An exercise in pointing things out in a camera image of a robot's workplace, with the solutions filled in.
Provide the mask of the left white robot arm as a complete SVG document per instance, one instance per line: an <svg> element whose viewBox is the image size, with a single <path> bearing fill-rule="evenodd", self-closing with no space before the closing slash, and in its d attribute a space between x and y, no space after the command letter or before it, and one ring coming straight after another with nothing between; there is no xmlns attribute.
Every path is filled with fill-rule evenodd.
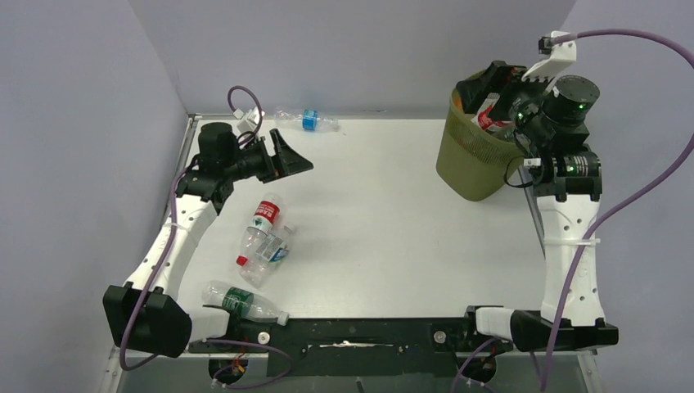
<svg viewBox="0 0 694 393"><path fill-rule="evenodd" d="M177 358L192 342L227 333L227 311L186 311L178 293L201 238L236 182L257 178L270 183L313 169L278 129L271 129L269 136L273 152L264 138L241 145L229 123L201 126L198 152L173 181L169 214L151 248L124 283L108 286L102 298L110 333L122 353Z"/></svg>

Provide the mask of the clear bottle red label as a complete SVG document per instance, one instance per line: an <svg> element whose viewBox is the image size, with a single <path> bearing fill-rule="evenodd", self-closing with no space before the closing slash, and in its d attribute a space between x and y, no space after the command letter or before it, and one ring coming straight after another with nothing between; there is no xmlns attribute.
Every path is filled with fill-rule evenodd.
<svg viewBox="0 0 694 393"><path fill-rule="evenodd" d="M241 237L237 265L244 266L248 262L257 247L273 229L283 209L284 201L278 194L269 192L261 198Z"/></svg>
<svg viewBox="0 0 694 393"><path fill-rule="evenodd" d="M509 120L493 120L490 115L499 98L500 95L498 93L489 93L478 111L471 118L473 124L489 134L497 133L511 124Z"/></svg>

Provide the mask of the clear bottle red label top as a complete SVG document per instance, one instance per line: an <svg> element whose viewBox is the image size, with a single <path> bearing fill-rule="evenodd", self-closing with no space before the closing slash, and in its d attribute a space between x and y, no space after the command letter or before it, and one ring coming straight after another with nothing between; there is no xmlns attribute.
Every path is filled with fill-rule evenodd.
<svg viewBox="0 0 694 393"><path fill-rule="evenodd" d="M489 93L478 111L471 118L473 124L489 134L497 133L511 124L509 120L493 120L490 115L499 98L500 95L498 93Z"/></svg>

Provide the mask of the clear bottle blue label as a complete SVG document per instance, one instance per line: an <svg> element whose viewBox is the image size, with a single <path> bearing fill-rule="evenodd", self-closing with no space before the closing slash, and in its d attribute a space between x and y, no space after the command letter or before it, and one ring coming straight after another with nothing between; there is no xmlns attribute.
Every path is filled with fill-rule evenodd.
<svg viewBox="0 0 694 393"><path fill-rule="evenodd" d="M338 119L322 116L315 110L277 109L274 119L277 126L308 132L336 131L340 127Z"/></svg>

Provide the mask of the orange drink bottle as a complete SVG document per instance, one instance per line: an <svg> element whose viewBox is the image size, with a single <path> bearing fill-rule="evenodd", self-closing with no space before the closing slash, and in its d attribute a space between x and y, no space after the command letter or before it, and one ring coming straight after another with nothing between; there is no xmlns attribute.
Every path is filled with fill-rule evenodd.
<svg viewBox="0 0 694 393"><path fill-rule="evenodd" d="M463 103L462 103L462 99L461 99L460 95L458 93L454 93L452 95L452 99L453 99L453 103L454 103L455 107L458 108L460 111L464 111Z"/></svg>

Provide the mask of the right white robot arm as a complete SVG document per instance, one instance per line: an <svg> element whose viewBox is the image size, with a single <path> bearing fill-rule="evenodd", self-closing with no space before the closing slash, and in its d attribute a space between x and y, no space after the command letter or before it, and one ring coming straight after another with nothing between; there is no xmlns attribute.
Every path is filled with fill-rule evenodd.
<svg viewBox="0 0 694 393"><path fill-rule="evenodd" d="M472 306L460 337L473 350L493 337L524 352L613 346L620 333L601 305L597 239L589 231L603 187L585 119L600 91L578 75L532 80L525 72L524 66L493 61L456 89L465 113L481 112L511 127L543 227L543 300L537 310Z"/></svg>

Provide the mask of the crushed clear bottle white cap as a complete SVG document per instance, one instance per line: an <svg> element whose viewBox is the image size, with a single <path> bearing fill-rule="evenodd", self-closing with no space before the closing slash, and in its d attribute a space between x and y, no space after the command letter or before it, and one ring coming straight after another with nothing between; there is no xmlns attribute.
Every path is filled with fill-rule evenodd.
<svg viewBox="0 0 694 393"><path fill-rule="evenodd" d="M240 256L237 259L241 266L240 276L252 287L260 289L289 255L295 233L294 224L284 224L280 228L272 229L257 246L251 247L248 256Z"/></svg>

